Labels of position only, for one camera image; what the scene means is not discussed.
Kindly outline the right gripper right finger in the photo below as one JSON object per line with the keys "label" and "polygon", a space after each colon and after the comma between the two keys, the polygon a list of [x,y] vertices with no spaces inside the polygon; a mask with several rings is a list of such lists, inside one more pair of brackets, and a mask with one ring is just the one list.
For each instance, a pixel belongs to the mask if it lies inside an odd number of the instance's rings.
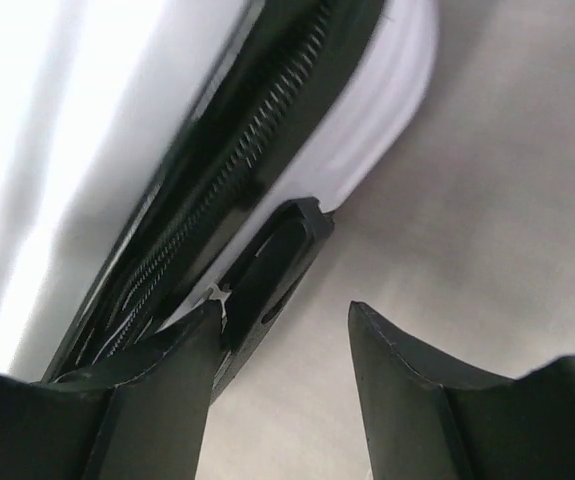
{"label": "right gripper right finger", "polygon": [[376,479],[575,479],[575,356],[511,379],[363,302],[348,330]]}

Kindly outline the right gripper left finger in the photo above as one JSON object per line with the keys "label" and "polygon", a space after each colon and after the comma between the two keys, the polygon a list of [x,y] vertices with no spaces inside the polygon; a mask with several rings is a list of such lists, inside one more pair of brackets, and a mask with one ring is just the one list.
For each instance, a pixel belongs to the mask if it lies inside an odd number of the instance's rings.
{"label": "right gripper left finger", "polygon": [[220,304],[57,382],[0,375],[0,479],[192,479]]}

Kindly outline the black white space suitcase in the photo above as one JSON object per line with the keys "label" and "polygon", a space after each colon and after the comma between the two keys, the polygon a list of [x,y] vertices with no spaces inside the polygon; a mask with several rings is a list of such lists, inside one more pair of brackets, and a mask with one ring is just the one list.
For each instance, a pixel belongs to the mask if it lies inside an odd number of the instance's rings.
{"label": "black white space suitcase", "polygon": [[63,378],[219,300],[219,396],[438,43],[435,1],[0,1],[0,374]]}

